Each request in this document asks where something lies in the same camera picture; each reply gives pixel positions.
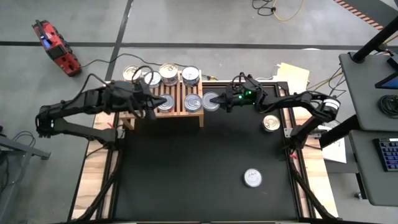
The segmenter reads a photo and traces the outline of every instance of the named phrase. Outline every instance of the metal pole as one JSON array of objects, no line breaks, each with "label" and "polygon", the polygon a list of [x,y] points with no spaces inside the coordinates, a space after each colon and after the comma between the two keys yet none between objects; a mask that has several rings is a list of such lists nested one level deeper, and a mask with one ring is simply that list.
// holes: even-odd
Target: metal pole
[{"label": "metal pole", "polygon": [[373,50],[376,50],[384,41],[387,40],[398,29],[398,16],[393,19],[383,30],[376,34],[368,43],[365,44],[352,59],[356,63],[361,63]]}]

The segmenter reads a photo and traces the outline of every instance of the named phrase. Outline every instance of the black robotic arm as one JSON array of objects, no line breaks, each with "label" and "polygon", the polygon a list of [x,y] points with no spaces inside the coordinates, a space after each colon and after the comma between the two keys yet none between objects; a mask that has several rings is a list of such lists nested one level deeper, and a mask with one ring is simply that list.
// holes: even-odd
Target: black robotic arm
[{"label": "black robotic arm", "polygon": [[299,106],[311,113],[312,117],[307,122],[294,127],[288,134],[292,152],[304,147],[307,136],[318,125],[335,120],[340,107],[340,102],[334,96],[315,91],[305,91],[282,97],[268,96],[258,81],[251,75],[245,76],[243,72],[234,80],[226,87],[223,94],[210,100],[212,103],[220,104],[220,108],[225,109],[227,113],[232,112],[234,106],[244,105],[254,105],[255,110],[259,113]]},{"label": "black robotic arm", "polygon": [[94,74],[89,74],[82,90],[89,77],[95,77],[104,83],[103,87],[93,90],[80,91],[72,100],[61,101],[54,105],[42,106],[35,118],[36,130],[40,137],[49,138],[57,134],[70,134],[98,140],[101,144],[111,146],[117,138],[115,129],[93,129],[79,124],[67,122],[64,117],[74,114],[107,114],[128,111],[137,118],[144,117],[155,119],[153,109],[166,102],[165,98],[154,96],[148,84],[142,79],[135,83],[124,81],[111,81],[105,83]]}]

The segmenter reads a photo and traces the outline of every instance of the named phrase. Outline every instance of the wooden table frame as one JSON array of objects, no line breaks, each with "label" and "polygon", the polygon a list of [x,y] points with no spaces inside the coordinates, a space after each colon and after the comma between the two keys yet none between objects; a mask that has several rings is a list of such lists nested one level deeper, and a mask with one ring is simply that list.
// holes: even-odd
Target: wooden table frame
[{"label": "wooden table frame", "polygon": [[[285,89],[280,89],[280,95],[283,96],[288,93],[286,90],[287,85],[283,85]],[[284,109],[283,114],[285,117],[284,125],[286,128],[294,126],[297,124],[303,124],[310,117],[310,114],[303,108],[294,109]],[[93,127],[96,129],[109,128],[109,123],[114,124],[115,115],[107,115],[104,113],[97,114],[95,117],[95,122]],[[315,139],[308,139],[306,144],[314,147],[319,147],[319,142]],[[101,145],[92,141],[89,143],[87,152],[90,153],[95,149],[99,148]],[[337,217],[336,206],[334,203],[333,193],[331,192],[330,183],[328,180],[328,175],[326,172],[325,163],[323,161],[322,152],[317,149],[312,149],[310,147],[304,147],[302,152],[296,154],[297,158],[295,160],[295,165],[297,170],[301,173],[302,177],[309,183],[311,190],[317,196],[322,205],[335,217]],[[93,154],[92,157],[87,158],[83,161],[83,166],[81,170],[81,175],[76,187],[75,196],[73,198],[73,203],[70,210],[69,220],[78,218],[81,216],[86,208],[90,206],[91,202],[94,200],[96,195],[104,185],[106,180],[109,178],[109,174],[113,171],[114,165],[116,163],[116,158],[120,158],[118,151],[106,151],[100,150]],[[300,217],[317,217],[320,218],[317,212],[314,213],[313,207],[307,200],[303,190],[299,185],[298,187],[298,216]],[[95,213],[91,219],[95,218],[109,218],[113,214],[112,208],[110,206],[112,198],[112,193],[114,193],[113,187],[108,190],[103,203],[100,205],[100,210],[102,213]]]}]

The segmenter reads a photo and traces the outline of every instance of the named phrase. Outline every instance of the desk leg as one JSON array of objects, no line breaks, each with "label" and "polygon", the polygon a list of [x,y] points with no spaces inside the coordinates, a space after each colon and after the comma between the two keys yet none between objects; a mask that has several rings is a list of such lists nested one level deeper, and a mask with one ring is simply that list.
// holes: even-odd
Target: desk leg
[{"label": "desk leg", "polygon": [[365,200],[368,199],[368,197],[366,196],[365,188],[363,187],[361,174],[356,173],[355,176],[356,176],[356,181],[358,181],[359,191],[361,193],[359,199],[365,199]]},{"label": "desk leg", "polygon": [[2,137],[2,136],[0,136],[0,146],[6,147],[8,149],[13,149],[13,150],[25,151],[25,152],[33,154],[35,156],[40,156],[43,160],[47,160],[50,157],[49,152],[44,152],[44,151],[41,151],[40,149],[26,146],[24,144],[15,142],[11,139],[8,139],[8,138]]},{"label": "desk leg", "polygon": [[322,137],[319,139],[321,148],[327,147],[331,143],[345,137],[349,133],[349,131],[359,129],[360,127],[358,119],[354,114],[338,126],[334,127],[332,130],[328,131],[326,134],[322,134]]}]

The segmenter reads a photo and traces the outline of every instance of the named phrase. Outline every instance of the yellow paper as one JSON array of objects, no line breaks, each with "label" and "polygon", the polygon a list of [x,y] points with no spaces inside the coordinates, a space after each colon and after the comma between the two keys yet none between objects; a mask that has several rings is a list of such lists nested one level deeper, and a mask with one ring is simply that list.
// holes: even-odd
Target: yellow paper
[{"label": "yellow paper", "polygon": [[289,93],[301,93],[306,90],[310,71],[286,63],[281,63],[277,71],[278,82],[287,82]]}]

